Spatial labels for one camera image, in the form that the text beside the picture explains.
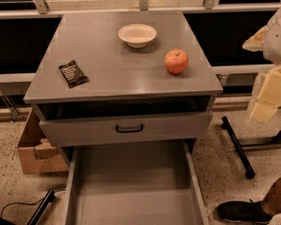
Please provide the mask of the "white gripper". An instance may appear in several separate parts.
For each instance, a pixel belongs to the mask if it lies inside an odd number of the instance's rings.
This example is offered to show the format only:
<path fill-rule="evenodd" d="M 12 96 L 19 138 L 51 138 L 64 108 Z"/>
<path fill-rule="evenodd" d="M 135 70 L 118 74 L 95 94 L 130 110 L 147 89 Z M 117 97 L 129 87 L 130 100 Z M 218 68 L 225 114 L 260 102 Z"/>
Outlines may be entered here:
<path fill-rule="evenodd" d="M 261 27 L 246 40 L 243 48 L 250 52 L 261 52 L 266 60 L 281 65 L 281 8 L 279 8 L 267 26 Z M 281 107 L 281 66 L 270 69 L 265 75 L 257 100 L 249 118 L 260 123 L 268 122 Z"/>

